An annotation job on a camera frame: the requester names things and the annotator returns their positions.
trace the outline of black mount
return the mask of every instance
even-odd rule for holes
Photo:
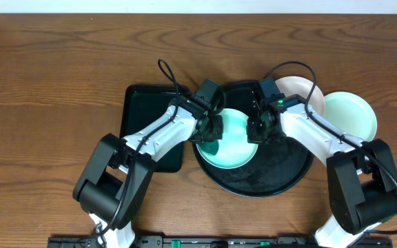
[[[247,141],[255,144],[268,144],[284,137],[280,114],[288,107],[305,103],[305,99],[297,94],[285,97],[272,78],[258,82],[254,89],[258,103],[258,117],[247,120]]]
[[[126,147],[124,140],[107,134],[98,143],[81,177],[73,189],[77,200],[87,213],[94,213],[109,222],[117,208],[125,182],[106,172],[107,166],[117,168],[131,159],[133,150]],[[119,216],[113,228],[124,228],[136,215],[143,202],[156,162],[148,154],[133,157],[134,167],[129,168],[129,185]]]
[[[397,170],[388,144],[376,139],[364,143],[363,149],[382,161],[397,182]],[[372,174],[372,179],[361,184],[357,169],[364,174]],[[327,181],[332,213],[348,233],[358,234],[366,227],[383,223],[397,214],[395,184],[356,150],[327,159]]]
[[[196,94],[188,97],[181,96],[171,100],[171,105],[179,105],[197,120],[196,132],[188,139],[193,143],[203,143],[222,139],[223,119],[219,115],[212,113],[219,103],[219,95],[224,94],[220,86],[206,79]]]

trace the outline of wood grain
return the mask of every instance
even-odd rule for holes
[[[170,84],[158,58],[191,90],[304,61],[325,94],[371,104],[397,166],[396,15],[0,14],[0,247],[91,232],[72,188],[98,140],[119,134],[125,89]],[[309,77],[296,66],[274,76],[286,75]],[[187,144],[179,173],[154,175],[133,225],[167,235],[308,234],[330,215],[326,178],[316,161],[284,194],[243,198],[215,185]],[[383,227],[396,228],[397,217]]]

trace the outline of black round tray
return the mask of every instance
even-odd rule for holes
[[[224,86],[226,108],[256,116],[255,87],[256,81]],[[269,145],[258,145],[254,157],[241,167],[220,169],[203,159],[196,144],[192,144],[192,147],[199,165],[217,185],[249,197],[273,196],[288,190],[304,177],[314,159],[314,155],[299,142],[284,138]]]

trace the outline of black plate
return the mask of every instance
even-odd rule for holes
[[[123,104],[120,137],[137,133],[162,116],[168,103],[176,97],[175,92],[175,88],[169,86],[131,85],[128,87]],[[179,171],[182,167],[182,156],[183,143],[180,143],[157,162],[156,172]]]
[[[256,116],[252,90],[256,81],[232,83],[224,87],[227,108]],[[203,171],[222,188],[242,196],[264,197],[282,193],[294,186],[310,168],[314,155],[292,138],[259,145],[254,157],[236,169],[220,169],[203,159],[192,144],[196,159]]]

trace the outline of white bowl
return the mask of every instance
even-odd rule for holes
[[[305,99],[309,95],[310,89],[313,84],[309,79],[305,79],[300,76],[286,76],[275,81],[281,93],[285,96],[291,96],[293,94],[299,94]],[[310,97],[309,104],[314,107],[315,111],[324,116],[325,113],[325,101],[324,95],[318,86],[315,87],[314,93]]]

